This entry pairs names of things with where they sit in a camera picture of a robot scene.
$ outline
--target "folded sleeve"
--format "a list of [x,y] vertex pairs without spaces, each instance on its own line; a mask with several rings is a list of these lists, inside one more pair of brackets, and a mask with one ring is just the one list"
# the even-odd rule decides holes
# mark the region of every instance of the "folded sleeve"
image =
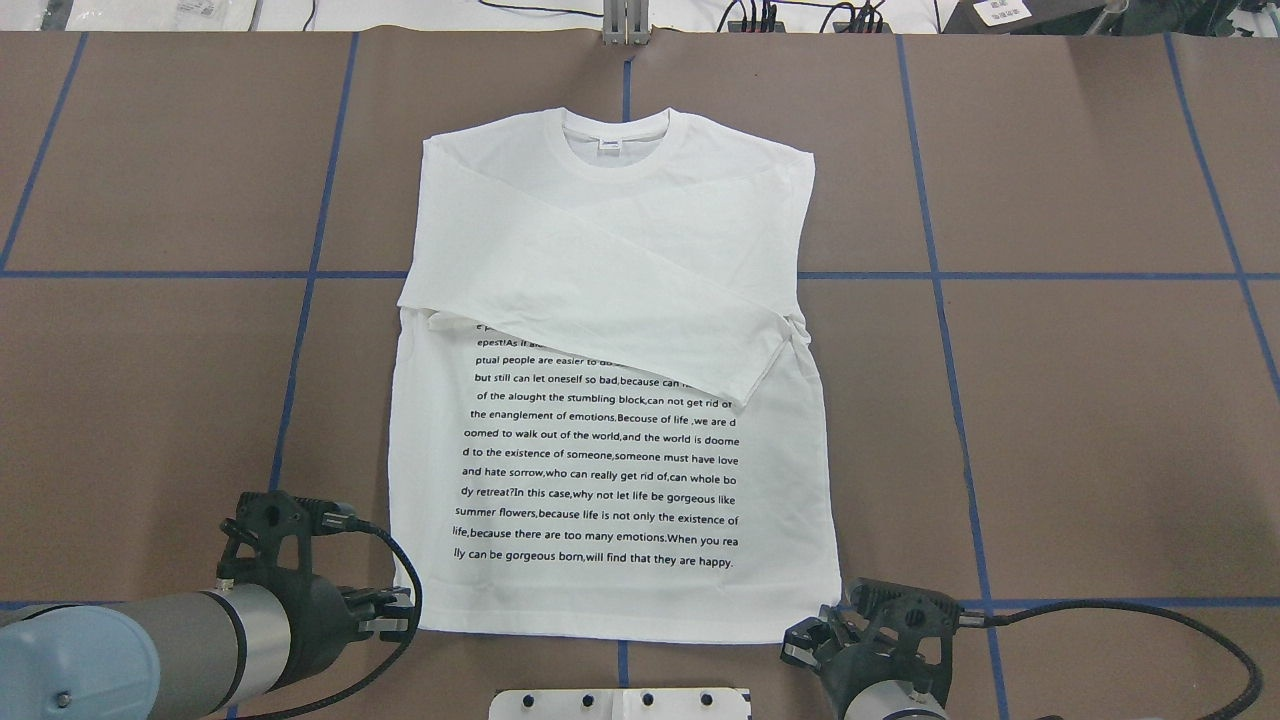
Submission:
[[794,332],[778,313],[471,170],[434,141],[425,143],[399,305],[463,315],[740,405]]

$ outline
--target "white mounting plate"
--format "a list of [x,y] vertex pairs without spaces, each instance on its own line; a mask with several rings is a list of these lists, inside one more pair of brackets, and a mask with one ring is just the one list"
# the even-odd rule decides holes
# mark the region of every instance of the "white mounting plate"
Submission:
[[750,720],[750,697],[739,688],[503,691],[489,720]]

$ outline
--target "white bracket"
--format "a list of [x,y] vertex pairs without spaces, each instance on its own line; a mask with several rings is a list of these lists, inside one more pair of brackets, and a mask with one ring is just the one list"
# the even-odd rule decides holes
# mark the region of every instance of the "white bracket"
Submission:
[[750,720],[750,697],[737,688],[506,691],[489,720]]
[[648,45],[649,0],[604,0],[604,44]]

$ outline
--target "white sticker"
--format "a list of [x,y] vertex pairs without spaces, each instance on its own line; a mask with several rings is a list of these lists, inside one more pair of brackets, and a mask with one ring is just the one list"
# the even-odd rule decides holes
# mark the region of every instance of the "white sticker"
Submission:
[[973,9],[978,12],[978,17],[987,23],[987,27],[1032,17],[1032,12],[1027,9],[1023,0],[986,0],[984,3],[974,3]]
[[218,12],[220,0],[178,0],[178,12],[211,18]]

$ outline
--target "crew neckline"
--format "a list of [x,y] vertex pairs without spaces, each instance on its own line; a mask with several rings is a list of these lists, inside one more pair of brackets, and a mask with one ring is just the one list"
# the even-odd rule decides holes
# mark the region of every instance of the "crew neckline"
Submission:
[[[684,113],[667,108],[660,113],[627,123],[605,123],[579,115],[566,108],[547,111],[547,145],[552,154],[570,172],[595,181],[628,181],[645,177],[667,163],[685,138]],[[598,137],[602,140],[640,140],[660,137],[658,147],[630,165],[593,165],[580,158],[564,132]]]

